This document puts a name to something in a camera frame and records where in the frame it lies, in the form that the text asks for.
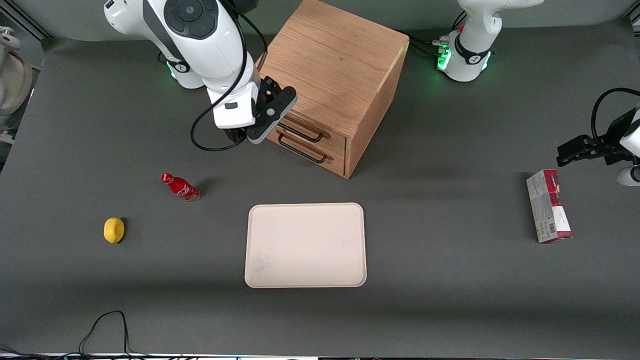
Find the coca-cola bottle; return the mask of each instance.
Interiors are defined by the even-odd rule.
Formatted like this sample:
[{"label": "coca-cola bottle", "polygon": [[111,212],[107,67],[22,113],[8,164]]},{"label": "coca-cola bottle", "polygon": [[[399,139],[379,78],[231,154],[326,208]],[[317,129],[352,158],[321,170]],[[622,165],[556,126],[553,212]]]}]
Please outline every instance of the coca-cola bottle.
[{"label": "coca-cola bottle", "polygon": [[187,202],[196,202],[200,198],[200,192],[198,189],[191,186],[187,181],[181,177],[174,177],[173,175],[165,172],[161,176],[162,181],[169,185],[169,189],[179,197],[182,197]]}]

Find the box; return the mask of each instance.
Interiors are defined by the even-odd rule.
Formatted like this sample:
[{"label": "box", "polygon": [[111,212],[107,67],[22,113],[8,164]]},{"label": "box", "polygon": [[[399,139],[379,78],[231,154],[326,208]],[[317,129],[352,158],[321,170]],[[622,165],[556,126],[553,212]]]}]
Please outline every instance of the box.
[{"label": "box", "polygon": [[546,169],[527,179],[533,219],[536,222],[538,242],[554,243],[572,237],[560,201],[558,171]]},{"label": "box", "polygon": [[408,44],[393,29],[303,0],[260,71],[298,94],[267,138],[348,179],[395,96]]}]

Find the cardboard box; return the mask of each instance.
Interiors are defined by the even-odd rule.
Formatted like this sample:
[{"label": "cardboard box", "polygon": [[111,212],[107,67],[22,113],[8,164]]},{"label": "cardboard box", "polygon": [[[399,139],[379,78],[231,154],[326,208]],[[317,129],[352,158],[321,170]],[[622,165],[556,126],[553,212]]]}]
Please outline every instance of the cardboard box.
[{"label": "cardboard box", "polygon": [[527,179],[538,242],[554,243],[573,237],[560,201],[558,171],[545,169]]}]

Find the drawer handle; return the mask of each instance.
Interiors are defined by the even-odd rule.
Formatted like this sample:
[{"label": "drawer handle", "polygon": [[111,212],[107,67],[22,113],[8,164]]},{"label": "drawer handle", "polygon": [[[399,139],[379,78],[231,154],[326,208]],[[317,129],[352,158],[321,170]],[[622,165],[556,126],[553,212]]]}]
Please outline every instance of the drawer handle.
[{"label": "drawer handle", "polygon": [[309,156],[309,155],[305,154],[304,152],[302,152],[302,151],[300,151],[300,150],[296,149],[295,147],[293,147],[293,146],[289,145],[288,143],[283,142],[283,141],[282,141],[282,138],[283,138],[283,137],[284,137],[284,134],[283,134],[283,133],[280,133],[280,136],[278,136],[278,143],[279,143],[280,145],[282,145],[282,146],[286,147],[287,149],[289,149],[289,150],[291,150],[291,151],[295,152],[296,154],[298,154],[298,155],[302,156],[303,158],[305,158],[305,159],[307,159],[307,160],[311,160],[311,161],[313,161],[313,162],[314,162],[314,163],[316,163],[316,164],[322,164],[322,163],[324,163],[324,161],[326,160],[326,155],[324,155],[324,156],[322,157],[322,159],[316,159],[316,158],[314,158],[313,156]]},{"label": "drawer handle", "polygon": [[305,139],[308,142],[316,143],[316,142],[322,140],[322,137],[323,137],[323,134],[320,133],[320,135],[318,135],[317,138],[312,138],[311,136],[304,135],[303,133],[299,132],[298,130],[295,130],[293,127],[285,125],[282,122],[279,122],[278,125],[280,125],[280,127],[282,127],[283,129],[285,129],[287,131],[290,131],[290,132],[300,136],[301,138]]}]

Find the lemon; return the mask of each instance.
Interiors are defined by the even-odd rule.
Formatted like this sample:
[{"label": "lemon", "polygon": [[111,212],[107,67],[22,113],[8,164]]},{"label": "lemon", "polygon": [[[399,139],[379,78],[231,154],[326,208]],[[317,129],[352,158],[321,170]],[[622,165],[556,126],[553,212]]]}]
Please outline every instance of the lemon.
[{"label": "lemon", "polygon": [[124,236],[124,223],[120,218],[110,218],[104,222],[104,239],[115,244]]}]

